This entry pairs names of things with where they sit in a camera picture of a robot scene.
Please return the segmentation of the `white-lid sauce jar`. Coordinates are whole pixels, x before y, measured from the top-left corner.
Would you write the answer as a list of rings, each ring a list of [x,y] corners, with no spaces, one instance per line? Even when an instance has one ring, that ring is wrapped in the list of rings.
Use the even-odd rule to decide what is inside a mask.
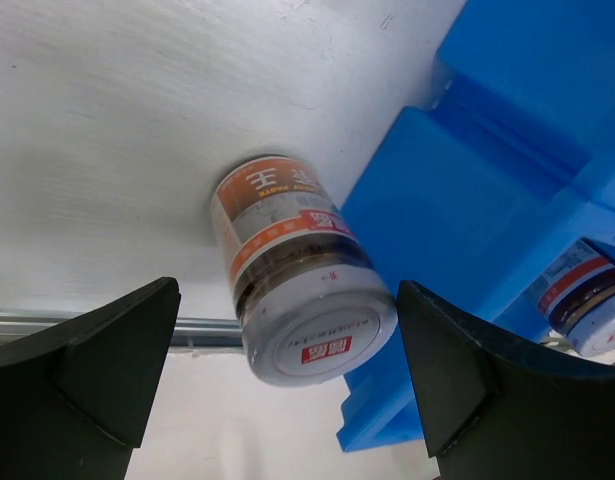
[[[209,210],[259,380],[323,383],[388,342],[395,299],[308,164],[248,159],[217,184]]]
[[[551,328],[582,357],[615,349],[615,259],[577,240],[526,290]]]

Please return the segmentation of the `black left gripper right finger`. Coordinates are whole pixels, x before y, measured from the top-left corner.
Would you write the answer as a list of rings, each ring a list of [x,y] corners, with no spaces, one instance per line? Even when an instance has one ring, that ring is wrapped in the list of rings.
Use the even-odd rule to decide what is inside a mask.
[[[615,366],[475,317],[413,281],[397,310],[444,479],[615,479]]]

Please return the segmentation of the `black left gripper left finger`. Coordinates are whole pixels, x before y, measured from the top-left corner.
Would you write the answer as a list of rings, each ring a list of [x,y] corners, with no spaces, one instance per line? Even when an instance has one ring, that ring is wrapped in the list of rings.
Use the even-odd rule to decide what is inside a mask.
[[[122,479],[142,444],[170,341],[103,322],[176,323],[176,279],[0,345],[0,479]]]

